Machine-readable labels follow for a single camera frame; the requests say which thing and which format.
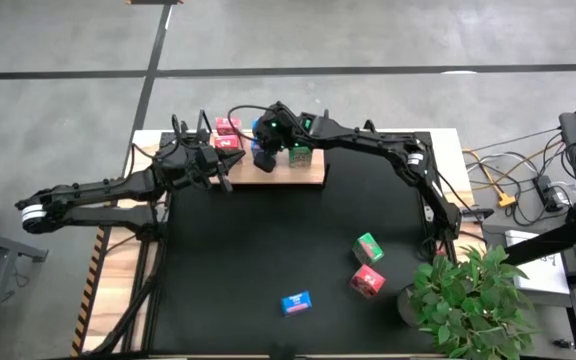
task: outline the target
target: wooden table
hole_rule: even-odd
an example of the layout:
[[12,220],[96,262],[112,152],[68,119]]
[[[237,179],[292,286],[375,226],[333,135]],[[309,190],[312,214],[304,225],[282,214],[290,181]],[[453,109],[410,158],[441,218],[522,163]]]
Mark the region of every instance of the wooden table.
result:
[[[383,132],[412,132],[412,131],[428,131],[431,133],[433,148],[435,152],[435,161],[437,168],[441,174],[450,182],[455,188],[459,196],[466,202],[466,204],[473,205],[474,198],[468,180],[468,173],[464,159],[461,153],[461,145],[459,137],[455,129],[381,129]],[[136,131],[133,136],[133,143],[144,149],[149,154],[154,154],[159,148],[159,140],[162,132],[169,132],[169,130],[140,130]],[[244,159],[244,162],[251,162],[250,159]],[[323,154],[314,154],[313,162],[323,162]],[[135,157],[134,171],[143,170],[148,167],[151,160],[142,154],[137,153]],[[269,175],[275,177],[273,181],[277,181],[278,174]],[[323,178],[323,173],[320,175],[315,174],[314,180]],[[250,177],[247,182],[254,183]],[[301,179],[293,178],[292,181],[286,182],[299,182]],[[450,201],[458,206],[461,206],[456,197],[452,194],[446,184],[442,182],[442,189],[444,195]],[[122,200],[119,202],[120,207],[132,207],[137,203],[132,200]],[[481,235],[481,228],[472,223],[462,224],[462,230],[468,231],[475,235]],[[107,247],[112,246],[122,240],[130,237],[132,233],[124,228],[99,229],[97,232],[97,239],[95,241],[93,255],[90,260],[90,268],[88,278],[84,287],[84,294],[82,297],[81,309],[75,328],[75,338],[72,342],[71,355],[76,356],[83,351],[89,351],[97,347],[108,332],[117,323],[123,312],[128,307],[130,295],[133,288],[135,271],[137,268],[137,259],[139,257],[140,242],[132,239],[125,244],[113,249],[111,253],[103,255]],[[465,256],[462,255],[463,246],[474,246],[481,252],[485,252],[484,244],[473,237],[461,235],[459,239],[454,241],[455,249],[457,251],[458,260],[464,260]],[[151,243],[148,251],[148,259],[146,261],[146,274],[150,272],[156,253],[157,244]],[[144,328],[144,319],[147,310],[147,301],[139,310],[138,316],[135,321],[135,331],[133,334],[132,348],[137,350],[141,345],[141,339]],[[117,346],[115,351],[118,351],[121,343]]]

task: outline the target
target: concrete floor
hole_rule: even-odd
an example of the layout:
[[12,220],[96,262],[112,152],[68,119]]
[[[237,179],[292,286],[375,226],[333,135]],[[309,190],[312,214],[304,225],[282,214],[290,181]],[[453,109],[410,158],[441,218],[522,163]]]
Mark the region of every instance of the concrete floor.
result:
[[[121,0],[0,0],[0,72],[145,70],[161,14]],[[576,63],[576,0],[204,0],[173,7],[159,68],[565,63]],[[118,175],[142,85],[0,80],[0,234],[51,250],[42,266],[19,261],[31,285],[4,304],[0,359],[68,354],[94,232],[30,236],[12,204]],[[215,116],[276,100],[329,108],[345,125],[455,127],[462,146],[477,147],[557,126],[559,113],[576,110],[576,72],[157,79],[144,128],[168,128],[173,112],[194,123],[200,108]],[[245,125],[254,116],[241,114]],[[530,154],[549,137],[482,154]],[[558,164],[549,174],[572,182]],[[526,209],[536,215],[533,195]],[[487,206],[494,198],[476,194]]]

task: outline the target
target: potted plant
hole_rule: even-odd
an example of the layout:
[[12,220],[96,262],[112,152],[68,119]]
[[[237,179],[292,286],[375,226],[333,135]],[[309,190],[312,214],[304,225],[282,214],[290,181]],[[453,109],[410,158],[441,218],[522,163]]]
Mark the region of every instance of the potted plant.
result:
[[445,256],[420,265],[398,299],[399,311],[451,358],[519,359],[534,333],[521,308],[533,308],[512,279],[526,274],[502,263],[508,255],[501,246],[483,257],[474,247],[466,250],[469,261],[456,266]]

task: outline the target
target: wooden board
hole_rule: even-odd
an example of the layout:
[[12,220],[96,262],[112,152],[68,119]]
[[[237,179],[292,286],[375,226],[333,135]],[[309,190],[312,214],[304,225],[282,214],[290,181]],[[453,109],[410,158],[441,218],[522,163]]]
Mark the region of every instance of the wooden board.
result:
[[[167,132],[162,130],[140,130],[135,132],[133,136],[133,142],[139,147],[144,149],[148,154],[153,155],[159,148],[159,139],[162,132]],[[468,174],[466,172],[465,162],[461,153],[461,146],[459,143],[459,138],[457,136],[457,131],[455,129],[384,129],[380,130],[384,132],[409,132],[409,131],[428,131],[431,133],[433,147],[435,150],[435,160],[437,163],[437,168],[441,174],[450,182],[450,184],[455,188],[457,194],[464,200],[468,205],[474,205],[474,198],[470,188],[470,182],[468,180]],[[318,157],[317,164],[323,164],[323,153],[321,153],[321,158]],[[249,159],[249,165],[254,167],[252,164],[252,159]],[[134,171],[142,170],[150,165],[150,159],[147,157],[136,153],[135,156],[135,166]],[[245,177],[243,172],[237,175],[235,171],[231,173],[231,181],[233,177],[244,176],[239,178],[242,182],[248,183],[261,183],[267,181],[285,181],[275,178],[265,177],[266,173],[263,171],[257,175]],[[323,170],[321,173],[309,172],[302,173],[298,177],[293,178],[291,181],[319,181],[323,180]],[[456,197],[450,192],[448,186],[442,181],[442,189],[444,190],[444,195],[446,199],[457,206],[462,207],[461,203],[456,199]],[[138,204],[135,201],[123,200],[119,202],[120,207],[132,207]],[[462,230],[473,233],[475,235],[481,236],[481,228],[478,225],[471,223],[464,223],[461,227]],[[115,228],[110,233],[109,246],[116,244],[123,239],[129,237],[131,232],[126,229]],[[477,238],[461,235],[459,239],[454,241],[454,246],[457,251],[457,259],[459,261],[465,261],[467,258],[463,255],[464,246],[474,246],[480,249],[482,253],[486,251],[486,248],[482,241]],[[151,244],[149,249],[149,266],[147,266],[147,274],[150,271],[150,266],[152,264],[152,256],[156,252],[157,244]],[[117,320],[128,307],[130,301],[130,292],[132,289],[133,279],[135,275],[135,269],[137,264],[137,258],[139,256],[139,242],[136,240],[130,240],[127,243],[115,248],[112,252],[105,255],[103,262],[103,267],[101,270],[100,279],[98,282],[98,290],[94,302],[91,304],[92,310],[88,315],[89,325],[88,331],[85,334],[83,342],[83,350],[88,351],[94,349],[97,345],[103,341],[108,332],[117,323]],[[133,349],[137,350],[141,342],[141,335],[143,333],[143,324],[145,319],[145,313],[147,309],[147,302],[140,309],[135,327],[135,333],[133,335]]]
[[[244,134],[252,137],[252,132],[245,131]],[[214,144],[214,137],[210,138],[210,143]],[[323,184],[325,176],[324,151],[314,150],[312,152],[312,162],[308,167],[289,166],[288,150],[277,153],[277,165],[271,173],[267,173],[255,166],[252,151],[250,150],[250,140],[243,139],[243,149],[246,155],[237,165],[230,169],[228,179],[233,184]],[[219,183],[217,177],[212,177],[213,184]]]

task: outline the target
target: blue block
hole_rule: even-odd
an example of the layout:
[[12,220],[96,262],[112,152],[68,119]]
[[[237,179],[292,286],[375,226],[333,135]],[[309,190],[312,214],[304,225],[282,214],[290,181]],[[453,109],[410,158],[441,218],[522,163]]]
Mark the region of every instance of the blue block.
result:
[[312,308],[312,302],[308,291],[281,299],[281,310],[285,316],[298,314],[310,308]]

